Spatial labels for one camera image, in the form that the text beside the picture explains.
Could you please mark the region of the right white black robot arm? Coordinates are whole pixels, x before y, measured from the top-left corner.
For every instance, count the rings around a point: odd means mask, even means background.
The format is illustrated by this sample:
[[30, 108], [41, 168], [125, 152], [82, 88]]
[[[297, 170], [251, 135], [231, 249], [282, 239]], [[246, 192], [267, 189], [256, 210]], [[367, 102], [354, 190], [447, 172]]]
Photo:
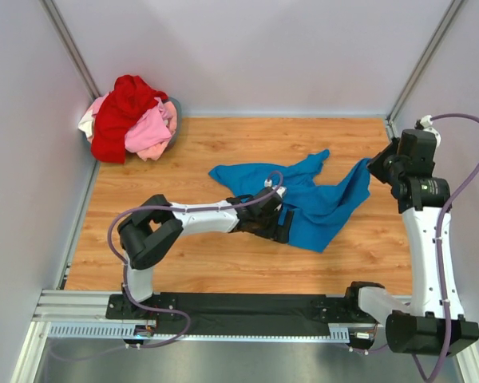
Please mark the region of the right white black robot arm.
[[450, 189], [433, 176], [439, 134], [433, 128], [406, 129], [367, 168], [391, 186], [398, 202], [412, 267], [412, 298], [408, 306], [371, 282], [354, 282], [343, 311], [353, 322], [369, 315], [384, 325], [391, 351], [452, 357], [479, 338], [479, 326], [465, 318], [454, 280], [449, 245]]

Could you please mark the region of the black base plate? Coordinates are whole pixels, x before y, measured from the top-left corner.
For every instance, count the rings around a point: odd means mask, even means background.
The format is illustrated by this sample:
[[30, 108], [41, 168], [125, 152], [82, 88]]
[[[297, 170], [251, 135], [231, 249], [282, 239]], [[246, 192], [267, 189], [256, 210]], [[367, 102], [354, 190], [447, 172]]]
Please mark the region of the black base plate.
[[144, 304], [187, 313], [189, 335], [311, 337], [331, 324], [375, 323], [350, 298], [326, 295], [164, 292]]

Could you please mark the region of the aluminium frame rail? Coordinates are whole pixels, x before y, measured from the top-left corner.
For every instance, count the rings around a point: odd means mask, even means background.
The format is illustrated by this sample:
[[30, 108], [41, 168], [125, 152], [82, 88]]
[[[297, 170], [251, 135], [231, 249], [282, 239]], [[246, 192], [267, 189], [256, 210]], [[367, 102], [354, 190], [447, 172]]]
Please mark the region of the aluminium frame rail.
[[[350, 298], [354, 305], [359, 308], [354, 293], [326, 296]], [[178, 311], [173, 309], [158, 310], [161, 310], [164, 316], [175, 314]], [[125, 293], [120, 291], [47, 290], [42, 292], [34, 316], [36, 318], [52, 319], [69, 318], [73, 321], [83, 318], [133, 320], [146, 318], [149, 316], [149, 312], [131, 303]]]

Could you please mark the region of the grey laundry basket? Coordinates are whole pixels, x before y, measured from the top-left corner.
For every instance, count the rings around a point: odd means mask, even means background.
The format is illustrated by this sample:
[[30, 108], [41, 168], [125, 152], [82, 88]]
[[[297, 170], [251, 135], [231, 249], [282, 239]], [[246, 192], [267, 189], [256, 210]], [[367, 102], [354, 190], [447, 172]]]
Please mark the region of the grey laundry basket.
[[176, 110], [174, 113], [173, 113], [173, 119], [175, 120], [176, 122], [176, 130], [175, 132], [172, 134], [172, 138], [171, 140], [168, 142], [168, 146], [166, 148], [166, 150], [170, 150], [174, 147], [177, 139], [179, 138], [179, 135], [181, 133], [181, 130], [182, 130], [182, 120], [183, 120], [183, 113], [182, 113], [182, 108], [181, 108], [181, 104], [180, 102], [174, 98], [174, 97], [170, 97], [168, 99], [168, 102], [167, 104], [171, 102], [174, 106], [174, 109]]

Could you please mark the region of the white t shirt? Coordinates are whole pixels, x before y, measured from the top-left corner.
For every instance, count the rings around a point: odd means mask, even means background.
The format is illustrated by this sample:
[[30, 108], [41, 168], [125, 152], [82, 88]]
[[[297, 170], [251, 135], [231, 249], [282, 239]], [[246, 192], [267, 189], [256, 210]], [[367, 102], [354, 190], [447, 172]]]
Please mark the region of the white t shirt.
[[85, 134], [87, 140], [93, 138], [95, 116], [92, 110], [88, 110], [77, 124], [77, 128]]

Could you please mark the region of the left aluminium corner post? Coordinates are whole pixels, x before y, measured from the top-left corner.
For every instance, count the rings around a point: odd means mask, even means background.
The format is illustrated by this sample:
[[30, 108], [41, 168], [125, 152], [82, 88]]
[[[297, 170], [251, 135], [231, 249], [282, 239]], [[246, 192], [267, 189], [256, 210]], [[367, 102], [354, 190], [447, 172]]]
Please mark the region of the left aluminium corner post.
[[70, 60], [75, 66], [77, 73], [79, 74], [83, 84], [91, 97], [97, 98], [100, 96], [99, 89], [87, 64], [83, 58], [80, 50], [77, 47], [76, 42], [66, 25], [66, 22], [61, 14], [61, 11], [57, 7], [54, 0], [40, 0], [39, 1], [47, 17], [49, 18], [52, 26], [54, 27], [57, 36], [61, 40]]

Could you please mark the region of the red t shirt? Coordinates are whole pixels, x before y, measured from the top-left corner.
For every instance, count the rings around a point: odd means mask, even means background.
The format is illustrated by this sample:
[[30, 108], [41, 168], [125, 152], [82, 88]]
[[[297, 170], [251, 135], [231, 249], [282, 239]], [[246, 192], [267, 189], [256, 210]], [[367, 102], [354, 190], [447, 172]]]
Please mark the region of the red t shirt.
[[91, 143], [94, 158], [123, 164], [128, 131], [148, 110], [167, 100], [165, 92], [151, 88], [140, 76], [118, 77], [95, 117]]

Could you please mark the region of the right aluminium corner post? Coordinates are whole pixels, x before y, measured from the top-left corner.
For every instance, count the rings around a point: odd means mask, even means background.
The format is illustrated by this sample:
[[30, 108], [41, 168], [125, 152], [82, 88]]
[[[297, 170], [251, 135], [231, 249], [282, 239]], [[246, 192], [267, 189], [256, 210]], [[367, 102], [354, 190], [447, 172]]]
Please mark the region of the right aluminium corner post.
[[394, 125], [395, 120], [397, 119], [404, 105], [410, 98], [410, 95], [414, 91], [414, 88], [422, 78], [429, 63], [433, 59], [434, 54], [439, 49], [440, 44], [442, 43], [446, 34], [449, 31], [449, 28], [454, 23], [456, 17], [466, 3], [466, 0], [453, 0], [449, 2], [445, 13], [441, 17], [440, 22], [432, 33], [430, 40], [424, 48], [412, 72], [410, 73], [410, 76], [408, 77], [406, 83], [404, 84], [402, 91], [399, 93], [393, 107], [386, 116], [386, 121], [389, 126]]

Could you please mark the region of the pink t shirt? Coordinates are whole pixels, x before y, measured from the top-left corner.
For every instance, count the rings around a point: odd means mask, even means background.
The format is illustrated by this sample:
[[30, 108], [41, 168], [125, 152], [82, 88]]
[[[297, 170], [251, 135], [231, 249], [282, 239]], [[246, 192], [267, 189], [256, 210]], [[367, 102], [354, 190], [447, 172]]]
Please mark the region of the pink t shirt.
[[125, 134], [126, 152], [138, 155], [143, 161], [158, 160], [166, 151], [168, 142], [176, 130], [171, 102], [162, 102], [149, 109]]

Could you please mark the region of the aluminium corner post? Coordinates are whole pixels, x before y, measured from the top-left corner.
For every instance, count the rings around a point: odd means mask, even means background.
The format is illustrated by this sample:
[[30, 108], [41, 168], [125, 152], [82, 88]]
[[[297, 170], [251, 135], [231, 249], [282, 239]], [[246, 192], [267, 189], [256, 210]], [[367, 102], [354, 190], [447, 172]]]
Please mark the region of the aluminium corner post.
[[66, 22], [61, 14], [61, 11], [57, 7], [54, 0], [40, 0], [39, 1], [47, 17], [49, 18], [52, 26], [54, 27], [57, 36], [61, 40], [70, 60], [75, 66], [77, 73], [79, 74], [83, 84], [91, 97], [97, 98], [100, 96], [99, 89], [87, 64], [83, 58], [80, 50], [77, 47], [76, 42], [66, 25]]
[[430, 40], [424, 48], [412, 72], [410, 73], [410, 76], [408, 77], [406, 83], [404, 84], [402, 91], [399, 93], [393, 107], [386, 116], [386, 121], [389, 126], [394, 125], [395, 120], [397, 119], [404, 105], [410, 98], [410, 95], [414, 91], [414, 88], [422, 78], [429, 63], [433, 59], [434, 54], [439, 49], [440, 44], [442, 43], [446, 34], [449, 31], [449, 28], [454, 23], [456, 17], [466, 3], [466, 0], [453, 0], [449, 2], [445, 13], [441, 17], [440, 22], [432, 33]]

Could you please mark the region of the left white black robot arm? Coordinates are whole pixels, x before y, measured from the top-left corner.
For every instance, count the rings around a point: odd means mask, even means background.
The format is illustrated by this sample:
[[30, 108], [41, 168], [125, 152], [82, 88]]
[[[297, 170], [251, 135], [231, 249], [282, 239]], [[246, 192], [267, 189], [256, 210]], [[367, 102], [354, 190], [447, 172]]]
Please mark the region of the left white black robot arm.
[[240, 195], [211, 204], [170, 203], [164, 195], [148, 199], [117, 228], [127, 261], [126, 286], [130, 295], [124, 302], [125, 312], [134, 320], [150, 315], [154, 266], [180, 237], [247, 232], [288, 243], [294, 212], [284, 210], [285, 194], [285, 187], [265, 187], [256, 195]]

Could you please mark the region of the blue t shirt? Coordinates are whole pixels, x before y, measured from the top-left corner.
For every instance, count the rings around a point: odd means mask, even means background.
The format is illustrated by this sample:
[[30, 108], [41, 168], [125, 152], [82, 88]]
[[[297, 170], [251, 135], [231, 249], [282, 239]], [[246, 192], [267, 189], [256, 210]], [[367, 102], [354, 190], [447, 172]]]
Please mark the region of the blue t shirt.
[[330, 151], [310, 154], [291, 166], [250, 163], [218, 165], [208, 174], [230, 189], [234, 196], [254, 195], [261, 190], [273, 171], [283, 175], [287, 189], [283, 213], [294, 213], [288, 244], [321, 253], [342, 230], [354, 210], [369, 198], [369, 160], [361, 159], [336, 185], [318, 185], [314, 178], [321, 173]]

